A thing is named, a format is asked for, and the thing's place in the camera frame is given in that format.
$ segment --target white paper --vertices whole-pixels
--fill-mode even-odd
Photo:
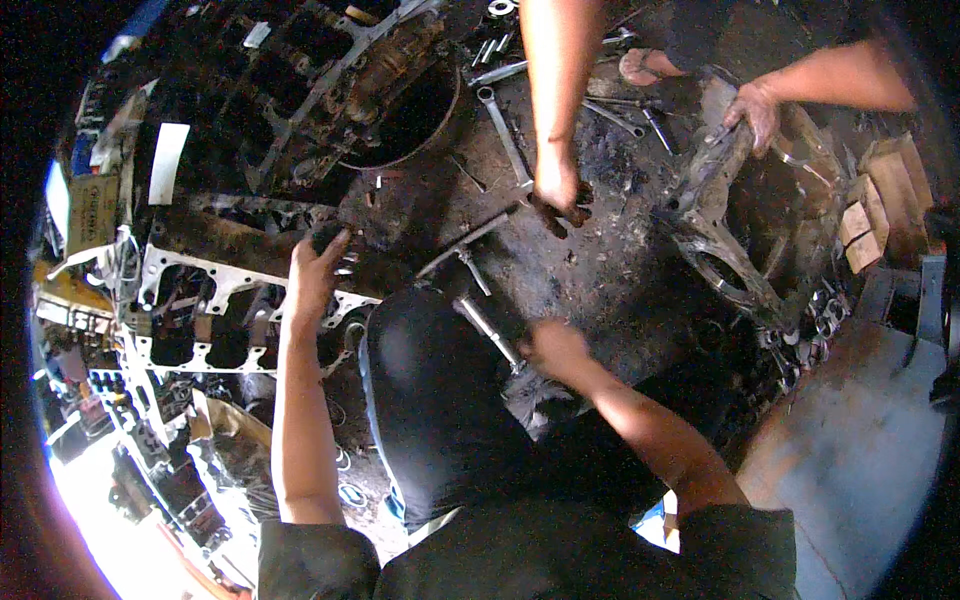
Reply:
[[[150,194],[148,204],[170,205],[174,200],[174,181],[177,179],[177,165],[180,153],[186,144],[190,126],[181,123],[163,123],[156,137],[154,170],[150,174]]]

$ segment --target combination wrench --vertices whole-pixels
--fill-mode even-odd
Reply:
[[[614,123],[622,127],[623,129],[630,132],[630,135],[632,135],[633,137],[641,138],[647,134],[647,130],[643,129],[640,125],[637,125],[636,123],[631,123],[630,121],[624,118],[621,118],[618,115],[610,112],[606,108],[603,108],[599,105],[594,104],[593,102],[591,102],[590,100],[587,100],[586,98],[581,104],[583,104],[586,108],[589,108],[593,112],[596,112],[600,116],[610,119],[611,121],[613,121]]]
[[[493,120],[493,126],[500,135],[500,141],[503,142],[503,148],[507,151],[507,158],[510,159],[511,166],[514,167],[516,174],[516,186],[523,188],[524,191],[532,191],[534,181],[527,173],[527,167],[523,164],[523,157],[520,156],[520,150],[516,148],[514,139],[510,137],[510,130],[507,129],[507,123],[503,120],[503,114],[500,113],[500,107],[496,105],[496,95],[493,88],[483,86],[477,90],[477,98],[487,107],[490,118]]]

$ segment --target hand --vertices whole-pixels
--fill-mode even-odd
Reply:
[[[592,362],[583,334],[557,319],[533,323],[530,341],[520,343],[519,350],[538,371],[567,385]]]
[[[294,248],[283,315],[283,321],[294,331],[316,333],[320,329],[320,319],[336,286],[333,272],[347,251],[349,240],[350,232],[344,229],[333,238],[324,253],[317,256],[313,250],[313,235],[307,234]]]
[[[577,165],[572,158],[558,157],[552,151],[538,154],[534,192],[528,197],[540,214],[543,224],[560,239],[566,239],[566,228],[559,219],[566,219],[580,228],[590,218],[590,211],[577,204],[589,204],[592,197],[581,189]]]
[[[754,132],[754,156],[760,158],[767,153],[774,134],[780,129],[780,102],[761,81],[740,86],[727,108],[723,125],[732,128],[744,117]]]

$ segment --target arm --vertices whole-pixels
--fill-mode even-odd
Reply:
[[[525,351],[542,372],[593,402],[636,456],[677,494],[681,516],[711,504],[749,504],[709,442],[592,360],[577,330],[541,322]]]
[[[539,201],[535,206],[547,226],[559,237],[566,234],[556,217],[563,216],[579,227],[589,216],[576,205],[580,181],[573,134],[603,29],[603,0],[520,3],[520,31],[529,61],[537,135],[534,200]]]
[[[317,333],[333,270],[347,249],[342,231],[318,257],[305,239],[294,249],[280,326],[271,467],[280,517],[287,523],[343,523],[336,446],[324,401]]]
[[[746,117],[755,154],[766,151],[779,126],[783,102],[816,102],[872,110],[914,110],[916,102],[878,40],[817,50],[740,87],[724,126]]]

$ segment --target black shirt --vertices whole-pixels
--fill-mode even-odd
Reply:
[[[467,507],[379,568],[343,525],[263,523],[257,597],[793,598],[793,514],[712,506],[682,523],[682,554],[589,505]]]

